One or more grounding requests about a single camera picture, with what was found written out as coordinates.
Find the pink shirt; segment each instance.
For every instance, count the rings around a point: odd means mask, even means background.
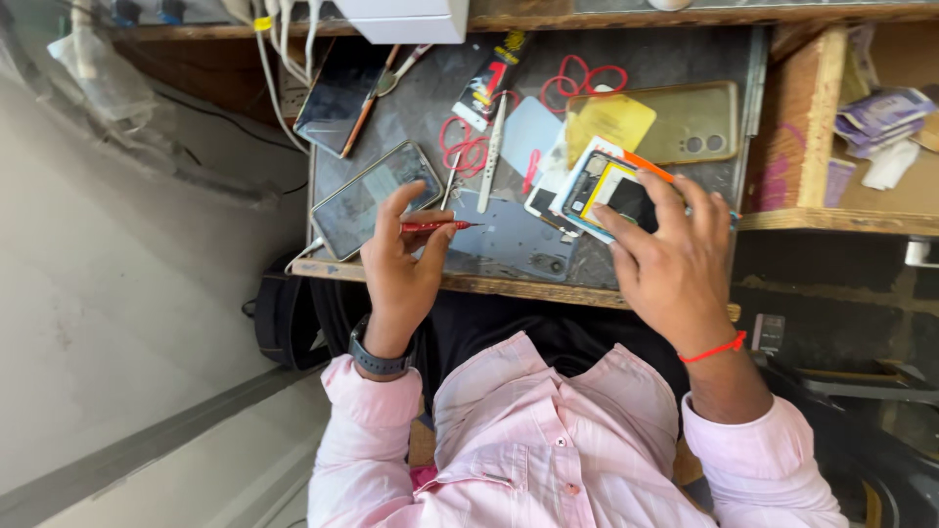
[[[412,490],[410,421],[421,377],[364,380],[348,355],[322,375],[332,416],[309,487],[310,526],[715,527],[671,482],[678,438],[661,376],[616,345],[573,378],[524,334],[483,350],[434,398],[437,477]],[[847,527],[788,401],[749,424],[704,420],[682,400],[722,528]]]

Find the smartwatch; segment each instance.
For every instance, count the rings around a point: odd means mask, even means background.
[[[349,355],[355,359],[366,372],[378,375],[398,374],[404,372],[410,366],[410,352],[412,347],[408,347],[405,355],[394,359],[382,359],[368,353],[368,350],[362,346],[362,339],[365,337],[365,328],[368,326],[368,319],[372,314],[365,314],[365,317],[359,321],[349,334]]]

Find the person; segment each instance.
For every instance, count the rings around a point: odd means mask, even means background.
[[[322,374],[332,414],[309,485],[310,526],[848,526],[808,423],[737,346],[726,203],[681,176],[674,188],[646,171],[639,180],[654,234],[595,210],[615,237],[609,250],[634,316],[438,295],[454,227],[427,237],[400,225],[453,214],[404,214],[422,183],[381,204],[362,247],[371,317]],[[416,342],[417,368],[400,365]],[[405,456],[422,392],[439,472],[415,489]],[[680,414],[713,518],[671,482]]]

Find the red screwdriver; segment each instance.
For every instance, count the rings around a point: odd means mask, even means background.
[[[474,225],[485,225],[485,224],[471,224],[465,220],[454,220],[452,222],[430,222],[428,224],[410,224],[403,223],[401,224],[402,233],[423,233],[425,231],[434,231],[438,227],[444,227],[447,224],[456,225],[457,229],[466,229],[467,227],[473,227]]]

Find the shirt cuff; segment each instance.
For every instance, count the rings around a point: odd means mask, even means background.
[[[685,438],[701,463],[747,478],[779,480],[814,456],[812,428],[792,403],[773,396],[773,407],[747,424],[716,424],[701,418],[682,398]]]
[[[363,427],[400,427],[417,416],[421,375],[413,367],[393,381],[367,380],[348,354],[332,358],[320,379],[333,410]]]

